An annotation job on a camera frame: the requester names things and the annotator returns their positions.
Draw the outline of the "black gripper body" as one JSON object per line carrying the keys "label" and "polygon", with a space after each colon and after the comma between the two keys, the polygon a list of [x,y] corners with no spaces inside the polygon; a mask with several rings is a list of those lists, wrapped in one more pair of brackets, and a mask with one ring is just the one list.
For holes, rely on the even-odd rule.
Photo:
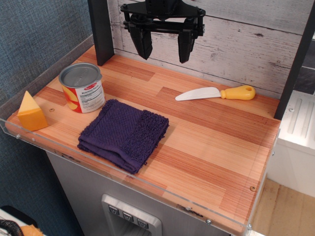
{"label": "black gripper body", "polygon": [[205,10],[181,0],[145,0],[121,6],[125,29],[134,36],[151,32],[176,33],[191,30],[193,36],[204,34]]}

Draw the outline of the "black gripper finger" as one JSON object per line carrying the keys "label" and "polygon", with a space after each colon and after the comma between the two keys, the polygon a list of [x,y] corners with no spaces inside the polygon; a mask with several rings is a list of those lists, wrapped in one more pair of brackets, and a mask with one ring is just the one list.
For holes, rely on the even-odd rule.
{"label": "black gripper finger", "polygon": [[128,28],[138,55],[143,59],[148,59],[153,49],[150,31],[142,29],[132,23],[129,24]]}
{"label": "black gripper finger", "polygon": [[195,23],[187,24],[178,35],[178,50],[180,63],[189,60],[190,53],[193,50],[194,41],[197,37]]}

